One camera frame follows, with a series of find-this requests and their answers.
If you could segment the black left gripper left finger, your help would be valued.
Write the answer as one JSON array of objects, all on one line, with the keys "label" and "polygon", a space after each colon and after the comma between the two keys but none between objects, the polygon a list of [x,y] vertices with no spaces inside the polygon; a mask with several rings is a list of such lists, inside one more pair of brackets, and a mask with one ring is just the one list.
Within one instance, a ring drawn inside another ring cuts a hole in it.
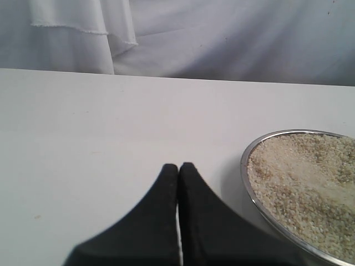
[{"label": "black left gripper left finger", "polygon": [[165,164],[140,202],[121,220],[77,245],[65,265],[179,265],[178,168]]}]

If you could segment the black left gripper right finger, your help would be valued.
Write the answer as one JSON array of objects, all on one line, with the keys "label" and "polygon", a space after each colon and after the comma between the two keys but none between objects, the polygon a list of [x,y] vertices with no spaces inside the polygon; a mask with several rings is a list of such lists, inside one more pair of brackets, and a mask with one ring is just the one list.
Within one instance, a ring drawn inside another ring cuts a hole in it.
[{"label": "black left gripper right finger", "polygon": [[239,216],[191,162],[180,167],[177,199],[184,265],[324,265]]}]

